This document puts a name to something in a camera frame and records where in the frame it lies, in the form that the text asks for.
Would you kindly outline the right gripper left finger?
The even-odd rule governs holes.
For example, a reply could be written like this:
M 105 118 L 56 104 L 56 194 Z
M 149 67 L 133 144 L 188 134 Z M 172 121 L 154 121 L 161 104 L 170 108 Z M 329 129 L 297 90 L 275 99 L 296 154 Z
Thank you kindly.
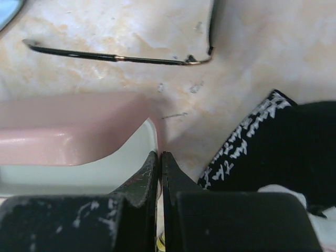
M 1 205 L 1 251 L 156 251 L 159 158 L 109 194 L 15 196 Z

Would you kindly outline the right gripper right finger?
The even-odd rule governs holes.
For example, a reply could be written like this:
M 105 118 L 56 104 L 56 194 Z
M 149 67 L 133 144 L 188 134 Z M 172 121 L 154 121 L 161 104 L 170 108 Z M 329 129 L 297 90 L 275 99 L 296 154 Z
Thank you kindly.
M 167 251 L 321 251 L 308 214 L 288 193 L 210 192 L 164 152 Z

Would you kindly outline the pink glasses case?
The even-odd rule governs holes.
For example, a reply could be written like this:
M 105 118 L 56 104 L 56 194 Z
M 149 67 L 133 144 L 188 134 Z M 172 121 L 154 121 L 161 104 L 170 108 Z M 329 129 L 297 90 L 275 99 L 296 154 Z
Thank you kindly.
M 3 100 L 1 199 L 110 193 L 161 148 L 161 123 L 140 93 Z

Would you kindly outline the light blue cleaning cloth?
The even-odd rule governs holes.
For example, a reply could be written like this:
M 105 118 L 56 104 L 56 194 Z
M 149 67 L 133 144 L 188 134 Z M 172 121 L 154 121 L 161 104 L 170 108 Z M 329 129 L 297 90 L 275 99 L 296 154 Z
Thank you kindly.
M 0 19 L 1 27 L 6 26 L 20 11 L 22 0 L 1 0 L 0 3 Z

